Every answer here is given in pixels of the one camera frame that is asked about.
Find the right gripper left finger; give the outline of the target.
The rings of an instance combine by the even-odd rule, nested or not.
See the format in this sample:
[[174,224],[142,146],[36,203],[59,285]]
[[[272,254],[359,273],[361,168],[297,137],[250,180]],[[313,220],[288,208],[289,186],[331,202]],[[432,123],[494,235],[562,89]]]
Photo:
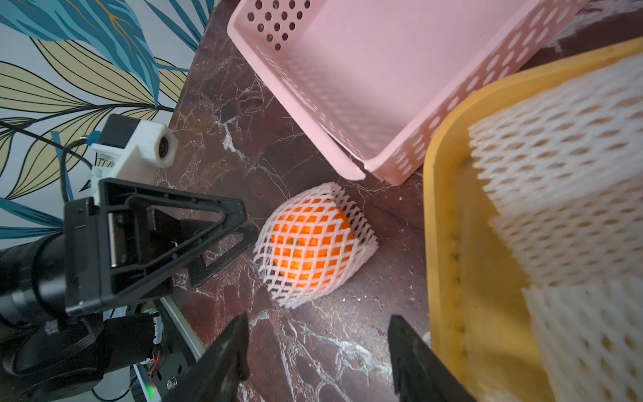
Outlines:
[[251,376],[248,348],[248,316],[241,313],[162,399],[177,402],[238,400],[239,385]]

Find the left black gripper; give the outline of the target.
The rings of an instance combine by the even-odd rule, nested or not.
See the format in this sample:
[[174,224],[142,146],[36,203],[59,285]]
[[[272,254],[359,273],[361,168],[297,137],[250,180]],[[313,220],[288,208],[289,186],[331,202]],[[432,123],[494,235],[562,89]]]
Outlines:
[[172,293],[187,271],[201,287],[253,246],[240,199],[193,194],[122,179],[65,204],[65,313],[82,317]]

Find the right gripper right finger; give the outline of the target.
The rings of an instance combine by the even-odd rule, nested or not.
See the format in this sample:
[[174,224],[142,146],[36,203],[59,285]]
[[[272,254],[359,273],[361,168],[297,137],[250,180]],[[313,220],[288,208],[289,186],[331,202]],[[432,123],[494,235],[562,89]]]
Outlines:
[[400,315],[388,325],[395,395],[401,401],[472,401],[474,398]]

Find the netted orange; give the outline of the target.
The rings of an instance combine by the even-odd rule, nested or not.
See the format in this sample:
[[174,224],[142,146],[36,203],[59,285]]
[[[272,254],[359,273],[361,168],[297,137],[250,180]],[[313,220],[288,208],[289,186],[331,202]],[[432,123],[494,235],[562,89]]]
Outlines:
[[272,213],[253,261],[273,301],[294,309],[336,291],[378,248],[360,207],[339,184],[325,183]]

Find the white foam net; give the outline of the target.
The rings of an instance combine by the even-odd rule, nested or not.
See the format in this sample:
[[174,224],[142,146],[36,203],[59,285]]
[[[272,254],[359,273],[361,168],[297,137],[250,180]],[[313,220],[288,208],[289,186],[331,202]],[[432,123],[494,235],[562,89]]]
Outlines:
[[631,56],[469,128],[474,168],[503,215],[582,198],[642,171],[642,57]]
[[523,290],[557,401],[642,399],[642,280]]
[[642,276],[642,177],[581,199],[490,221],[530,283],[574,286]]

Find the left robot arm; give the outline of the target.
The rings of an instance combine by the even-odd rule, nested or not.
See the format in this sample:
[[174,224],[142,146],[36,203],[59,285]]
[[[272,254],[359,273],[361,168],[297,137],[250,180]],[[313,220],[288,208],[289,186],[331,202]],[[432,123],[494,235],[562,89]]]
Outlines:
[[1,371],[11,401],[92,390],[140,363],[183,375],[193,359],[161,299],[198,287],[251,246],[243,201],[102,179],[68,202],[63,229],[1,253]]

